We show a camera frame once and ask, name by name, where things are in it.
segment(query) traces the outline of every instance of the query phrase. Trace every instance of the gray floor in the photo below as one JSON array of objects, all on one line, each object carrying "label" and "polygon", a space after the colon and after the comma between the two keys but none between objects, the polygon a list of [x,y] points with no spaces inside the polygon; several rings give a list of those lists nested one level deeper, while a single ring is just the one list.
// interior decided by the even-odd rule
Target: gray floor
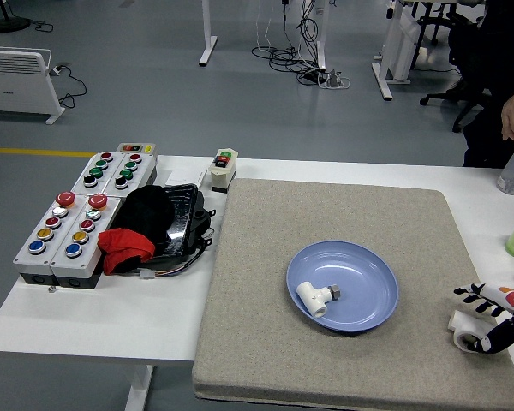
[{"label": "gray floor", "polygon": [[[388,0],[338,0],[331,7],[326,62],[351,79],[344,91],[301,86],[294,74],[272,71],[252,56],[258,14],[261,45],[269,17],[272,45],[287,45],[280,0],[211,1],[218,45],[206,68],[198,65],[204,47],[199,1],[9,3],[17,15],[47,20],[55,29],[1,33],[0,45],[51,49],[52,64],[68,62],[88,92],[53,126],[42,116],[0,113],[0,147],[97,152],[138,140],[170,155],[211,157],[229,146],[243,158],[448,166],[463,161],[464,138],[451,132],[460,107],[419,105],[427,92],[449,87],[456,73],[414,70],[411,85],[391,88],[393,101],[380,95],[371,62],[385,38]],[[301,0],[294,1],[288,13],[294,43],[300,7]],[[421,54],[417,68],[451,69],[446,36],[441,30],[439,45]],[[54,86],[60,97],[81,90],[63,74]],[[0,154],[0,306],[17,278],[12,258],[86,161]],[[119,410],[128,387],[122,368],[112,364],[0,357],[0,410]],[[158,368],[146,407],[268,408],[276,409],[196,400],[190,364]]]}]

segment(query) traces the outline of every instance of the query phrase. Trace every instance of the white pipe fitting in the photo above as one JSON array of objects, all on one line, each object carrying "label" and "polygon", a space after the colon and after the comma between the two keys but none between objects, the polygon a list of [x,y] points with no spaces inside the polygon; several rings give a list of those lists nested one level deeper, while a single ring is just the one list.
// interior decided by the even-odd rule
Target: white pipe fitting
[{"label": "white pipe fitting", "polygon": [[337,285],[315,289],[308,281],[300,283],[296,291],[310,315],[316,318],[322,317],[326,313],[327,302],[338,300],[341,296],[341,290]]}]

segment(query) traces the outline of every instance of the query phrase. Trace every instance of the blue button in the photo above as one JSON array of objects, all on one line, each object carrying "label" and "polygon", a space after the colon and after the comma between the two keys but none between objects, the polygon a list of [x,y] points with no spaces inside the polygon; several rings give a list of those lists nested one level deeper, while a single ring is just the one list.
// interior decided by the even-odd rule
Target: blue button
[{"label": "blue button", "polygon": [[78,257],[82,254],[82,246],[80,244],[70,244],[65,248],[65,254],[67,254],[67,257],[70,259]]},{"label": "blue button", "polygon": [[30,254],[40,254],[40,253],[44,252],[44,250],[45,250],[45,244],[41,240],[33,241],[28,245],[28,252]]}]

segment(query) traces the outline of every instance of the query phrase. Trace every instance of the desk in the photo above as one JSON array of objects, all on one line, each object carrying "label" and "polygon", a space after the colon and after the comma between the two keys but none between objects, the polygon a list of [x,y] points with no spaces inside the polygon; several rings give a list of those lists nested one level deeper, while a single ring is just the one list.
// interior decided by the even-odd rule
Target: desk
[{"label": "desk", "polygon": [[[160,156],[157,184],[168,170],[205,169],[211,158]],[[241,178],[430,188],[442,192],[480,280],[514,288],[514,258],[504,243],[514,230],[514,196],[495,187],[498,170],[389,164],[343,164],[239,158]],[[202,186],[216,209],[213,245],[178,277],[101,277],[94,290],[17,281],[0,309],[0,354],[48,354],[114,361],[134,372],[126,409],[143,409],[152,367],[194,359],[200,320],[220,236],[225,196]],[[509,349],[514,362],[514,345]]]},{"label": "desk", "polygon": [[[440,3],[438,0],[418,0],[421,3]],[[442,3],[445,4],[456,4],[457,0],[441,0]],[[392,93],[389,88],[389,84],[409,84],[407,79],[407,73],[409,72],[410,65],[408,64],[406,68],[401,71],[403,74],[400,76],[401,78],[394,78],[392,80],[388,80],[386,76],[388,75],[388,71],[393,70],[394,65],[398,64],[398,60],[401,60],[400,56],[401,49],[403,47],[403,29],[401,26],[402,21],[402,13],[403,6],[409,2],[405,2],[403,0],[397,0],[396,6],[394,7],[394,15],[391,18],[391,21],[388,25],[388,30],[386,32],[385,44],[382,48],[382,58],[380,63],[372,63],[371,67],[375,74],[375,79],[377,80],[377,84],[379,85],[379,89],[381,94],[383,95],[383,99],[386,101],[392,100]],[[410,55],[414,55],[414,51],[405,51],[410,52]]]},{"label": "desk", "polygon": [[[209,58],[215,49],[217,43],[217,36],[212,36],[212,23],[210,19],[209,0],[202,0],[202,9],[204,14],[204,41],[206,48],[200,59],[199,65],[205,67]],[[327,22],[329,21],[329,4],[326,3],[324,13],[322,15],[322,26],[320,30],[320,40],[317,41],[318,46],[318,67],[320,70],[326,70],[326,56],[324,49],[326,48],[326,29]]]}]

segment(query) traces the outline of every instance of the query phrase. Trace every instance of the control box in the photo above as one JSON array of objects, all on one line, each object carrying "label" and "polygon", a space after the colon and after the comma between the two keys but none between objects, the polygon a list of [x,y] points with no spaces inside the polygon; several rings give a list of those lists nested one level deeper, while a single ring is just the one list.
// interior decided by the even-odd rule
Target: control box
[{"label": "control box", "polygon": [[156,146],[122,143],[98,152],[71,191],[60,193],[15,256],[26,283],[92,289],[101,273],[99,233],[129,193],[156,179]]},{"label": "control box", "polygon": [[124,158],[113,177],[106,183],[103,193],[108,197],[125,200],[137,188],[153,184],[156,180],[158,159],[152,154],[120,154]]},{"label": "control box", "polygon": [[102,271],[102,252],[97,245],[99,233],[111,226],[120,203],[120,199],[108,197],[100,209],[88,203],[78,214],[50,263],[59,285],[95,288]]},{"label": "control box", "polygon": [[50,262],[86,203],[87,196],[72,192],[56,197],[14,258],[26,283],[58,285]]},{"label": "control box", "polygon": [[221,148],[209,166],[212,175],[212,190],[228,193],[230,182],[236,174],[236,159],[238,152],[231,148]]},{"label": "control box", "polygon": [[98,152],[87,163],[72,192],[125,199],[131,191],[154,182],[157,162],[157,157],[149,153]]},{"label": "control box", "polygon": [[72,192],[85,195],[103,193],[118,167],[124,163],[126,158],[123,153],[98,152],[87,162]]}]

